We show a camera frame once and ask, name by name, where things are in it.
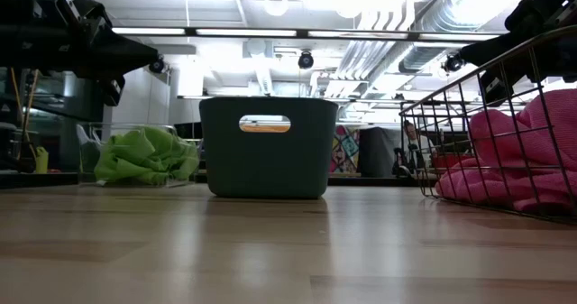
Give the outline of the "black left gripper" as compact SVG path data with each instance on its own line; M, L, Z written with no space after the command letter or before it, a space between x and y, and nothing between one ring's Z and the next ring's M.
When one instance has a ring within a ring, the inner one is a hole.
M47 39L45 48L60 58L60 67L82 78L102 81L106 106L118 106L124 74L145 67L159 52L145 44L118 36L102 4L94 0L32 0L40 8L33 22Z

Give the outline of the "black aluminium frame rail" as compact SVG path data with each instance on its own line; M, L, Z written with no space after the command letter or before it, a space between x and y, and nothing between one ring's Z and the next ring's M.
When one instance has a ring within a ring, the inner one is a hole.
M0 189L51 187L60 185L78 184L76 173L50 174L0 174ZM418 187L417 180L390 179L390 178L343 178L330 177L329 186L346 187Z

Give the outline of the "black cabinet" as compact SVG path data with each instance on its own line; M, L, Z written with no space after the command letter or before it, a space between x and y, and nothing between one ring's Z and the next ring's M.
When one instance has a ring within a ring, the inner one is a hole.
M357 171L364 178L392 178L394 149L400 144L400 130L372 127L360 131Z

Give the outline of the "yellow-green bottle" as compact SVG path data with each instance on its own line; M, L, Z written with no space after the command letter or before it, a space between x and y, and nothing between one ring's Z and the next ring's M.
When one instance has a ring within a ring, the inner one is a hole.
M49 153L41 146L36 148L35 172L38 174L47 174L49 165Z

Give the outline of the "black overhead light bar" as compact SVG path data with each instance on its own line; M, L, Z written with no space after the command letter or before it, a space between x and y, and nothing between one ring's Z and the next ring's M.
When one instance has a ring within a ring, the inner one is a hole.
M115 27L113 32L125 36L203 37L203 38L272 38L302 40L351 41L421 41L473 43L499 37L486 32L403 32L315 29L263 28L194 28L194 27Z

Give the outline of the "red bin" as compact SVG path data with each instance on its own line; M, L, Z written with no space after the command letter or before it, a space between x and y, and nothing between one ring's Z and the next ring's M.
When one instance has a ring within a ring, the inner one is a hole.
M459 162L456 154L437 154L432 157L432 165L437 170L446 170L452 168Z

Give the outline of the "round ceiling lamp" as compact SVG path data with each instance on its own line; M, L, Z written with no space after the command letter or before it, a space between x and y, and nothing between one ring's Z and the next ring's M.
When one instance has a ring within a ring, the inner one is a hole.
M271 16L282 16L289 9L289 0L264 0L264 9Z

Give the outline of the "person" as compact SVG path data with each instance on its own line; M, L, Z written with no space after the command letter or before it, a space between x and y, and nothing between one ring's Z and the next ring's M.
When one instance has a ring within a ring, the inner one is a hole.
M419 134L408 120L404 122L403 127L404 134L398 145L402 153L399 165L406 173L415 176L431 166L433 157L437 155L437 149L434 143L425 135Z

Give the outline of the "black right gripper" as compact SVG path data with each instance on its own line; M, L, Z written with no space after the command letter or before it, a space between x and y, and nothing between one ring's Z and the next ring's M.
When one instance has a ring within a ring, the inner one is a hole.
M506 18L509 33L465 46L458 55L481 67L539 34L573 25L577 25L577 0L521 0ZM543 76L577 82L577 33L542 42L534 52ZM487 106L501 106L514 94L509 74L490 70L481 75L480 91Z

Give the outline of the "teal plastic basket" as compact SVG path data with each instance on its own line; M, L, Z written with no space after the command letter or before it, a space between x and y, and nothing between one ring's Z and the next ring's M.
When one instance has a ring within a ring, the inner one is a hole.
M316 199L326 190L338 105L306 97L212 97L199 103L207 184L227 198ZM245 115L281 115L285 133L245 132Z

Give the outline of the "yellow pole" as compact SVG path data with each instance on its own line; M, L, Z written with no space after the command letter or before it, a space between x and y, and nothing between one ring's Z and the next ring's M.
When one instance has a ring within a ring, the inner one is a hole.
M15 101L16 101L16 105L17 105L18 125L20 128L23 128L23 119L24 119L23 107L22 107L22 103L21 103L19 87L18 87L18 84L16 82L16 76L15 76L14 68L12 68L12 67L10 68L10 75L11 75L12 86L14 89L14 97L15 97Z
M30 123L30 116L32 110L32 102L35 95L35 90L38 82L39 71L37 69L31 69L25 78L25 108L23 111L23 140L25 141L28 149L32 155L32 158L36 160L36 151L32 146L32 139L28 132L28 127Z

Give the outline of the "clear plastic bin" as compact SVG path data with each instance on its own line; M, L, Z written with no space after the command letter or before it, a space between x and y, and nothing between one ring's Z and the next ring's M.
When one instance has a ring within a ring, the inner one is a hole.
M81 184L91 184L101 187L173 187L188 184L197 171L189 178L188 182L164 179L162 173L153 173L151 175L151 184L143 183L140 180L121 180L118 182L108 183L96 179L94 169L100 158L102 145L107 142L110 136L114 134L123 134L125 131L145 126L172 127L163 124L79 124L77 126L77 137L79 143L78 182Z

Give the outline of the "colourful patterned panel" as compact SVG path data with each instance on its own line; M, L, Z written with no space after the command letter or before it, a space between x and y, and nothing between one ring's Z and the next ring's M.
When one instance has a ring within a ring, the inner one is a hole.
M332 142L330 173L356 173L360 151L360 130L338 125Z

